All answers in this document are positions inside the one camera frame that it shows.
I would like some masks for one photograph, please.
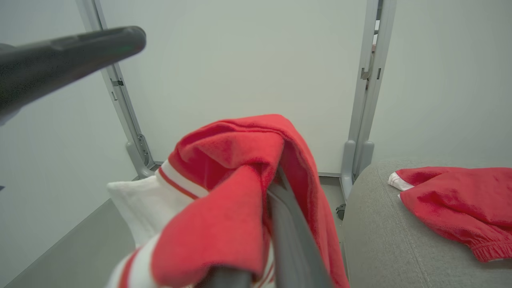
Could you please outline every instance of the white trim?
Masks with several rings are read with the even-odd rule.
[[[130,269],[129,287],[158,288],[151,272],[151,259],[160,234],[155,235],[140,249]]]
[[[198,197],[204,197],[208,195],[208,190],[185,178],[178,171],[176,171],[176,169],[174,169],[173,166],[171,166],[169,161],[166,160],[160,168],[167,177],[169,177],[172,181],[181,186],[183,189],[191,192],[192,194]]]
[[[399,189],[400,191],[405,191],[414,187],[403,180],[400,176],[398,176],[396,172],[393,172],[393,174],[389,176],[388,184],[395,187],[396,189]]]

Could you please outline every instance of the white stripe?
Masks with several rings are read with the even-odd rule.
[[[183,177],[183,175],[178,173],[178,171],[176,171],[176,169],[174,169],[173,166],[171,166],[168,160],[166,160],[162,164],[162,171],[172,181],[174,181],[176,184],[178,184],[185,190],[191,192],[192,194],[198,197],[204,197],[208,195],[208,190]]]
[[[108,283],[105,285],[105,288],[118,288],[119,282],[121,281],[121,274],[123,273],[124,266],[126,265],[126,262],[128,261],[128,258],[130,258],[132,254],[130,253],[128,256],[126,256],[124,259],[117,264],[117,266],[114,268],[114,271],[112,271],[112,274],[110,274],[110,279]]]
[[[128,276],[129,288],[157,288],[153,273],[151,272],[151,257],[153,250],[160,238],[160,234],[155,235],[144,245],[132,262],[130,275]]]
[[[393,174],[389,176],[388,184],[399,189],[400,191],[405,191],[407,189],[414,187],[411,184],[405,182],[402,178],[400,178],[400,176],[398,176],[396,172],[393,172]]]

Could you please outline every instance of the fabric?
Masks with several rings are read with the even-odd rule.
[[[479,262],[467,247],[439,237],[419,221],[396,197],[399,191],[387,184],[399,169],[442,165],[475,167],[398,159],[373,163],[357,178],[340,239],[352,287],[510,287],[512,259]]]
[[[185,182],[193,184],[184,178],[176,181],[182,185],[186,185]],[[109,183],[107,190],[128,224],[137,247],[160,233],[174,216],[194,201],[159,174],[137,181]],[[207,191],[198,186],[197,194],[203,197]]]
[[[481,262],[512,258],[512,169],[424,167],[396,174],[393,186],[413,186],[400,193],[403,204],[437,234],[466,244]]]
[[[112,182],[107,184],[107,190],[128,224],[136,247],[143,247],[116,266],[105,288],[156,287],[155,280],[148,273],[152,257],[149,252],[159,241],[165,225],[195,199],[208,195],[208,191],[181,176],[168,161],[163,163],[155,176],[137,181]],[[129,272],[124,269],[127,265],[131,266]],[[263,277],[255,281],[252,287],[274,288],[274,279],[274,253],[270,241]]]
[[[214,264],[248,270],[256,280],[272,282],[267,273],[273,266],[268,267],[267,259],[271,225],[266,189],[279,165],[335,286],[348,287],[314,159],[293,125],[280,115],[217,121],[185,136],[156,177],[194,201],[124,259],[111,283],[182,287],[199,282]],[[197,187],[207,196],[199,197]],[[131,274],[139,269],[145,274]]]

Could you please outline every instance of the red stripe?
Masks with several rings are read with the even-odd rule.
[[[179,186],[178,184],[176,184],[174,181],[172,181],[162,170],[162,166],[160,168],[158,168],[158,172],[160,172],[160,175],[162,176],[162,178],[165,180],[165,182],[169,183],[172,187],[176,188],[176,190],[180,191],[181,193],[187,195],[188,197],[196,200],[198,199],[199,197],[196,196],[195,194],[187,191],[185,188]]]
[[[274,269],[274,262],[272,262],[272,265],[270,266],[270,269],[268,270],[267,275],[265,276],[263,281],[260,282],[260,285],[258,285],[258,288],[261,288],[265,284],[265,282],[268,279],[268,276],[270,275],[270,272],[272,272],[272,269]]]
[[[128,288],[128,280],[130,279],[130,270],[132,269],[133,260],[135,256],[139,253],[139,249],[136,249],[133,254],[130,256],[126,264],[123,268],[123,273],[121,274],[121,280],[119,281],[119,288]]]

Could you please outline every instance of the metal frame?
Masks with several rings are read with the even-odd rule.
[[[375,144],[372,141],[369,141],[370,131],[372,128],[373,116],[375,115],[375,108],[377,107],[380,85],[384,76],[384,68],[386,66],[389,43],[391,40],[391,31],[393,29],[393,21],[395,18],[395,10],[396,0],[384,0],[372,70],[372,75],[374,75],[374,77],[370,77],[368,96],[365,102],[355,151],[356,159],[353,165],[355,177],[359,176],[359,174],[372,161]]]
[[[76,4],[86,31],[107,29],[99,0],[76,0]],[[126,83],[123,81],[121,69],[116,63],[102,69],[101,75],[128,139],[126,150],[137,171],[137,175],[139,178],[149,177],[154,174],[150,169],[155,166],[155,162],[151,157],[146,139],[140,130],[139,122],[135,116],[135,111],[126,89]]]
[[[345,142],[343,150],[341,177],[339,179],[345,203],[350,195],[355,178],[371,163],[374,143],[369,141],[369,136],[386,64],[395,8],[396,0],[384,0],[373,67],[370,67],[369,59],[375,33],[379,0],[367,0],[365,29],[362,37],[359,69],[357,71],[360,73],[360,77],[357,79],[349,138]],[[369,86],[368,90],[366,90],[368,78],[370,79]]]
[[[345,202],[352,190],[352,167],[354,164],[356,144],[366,102],[366,83],[370,74],[370,57],[372,54],[372,41],[375,33],[375,20],[377,19],[378,0],[367,0],[365,27],[362,34],[361,55],[357,69],[357,84],[350,120],[349,138],[345,142],[342,158],[340,183],[342,185]]]

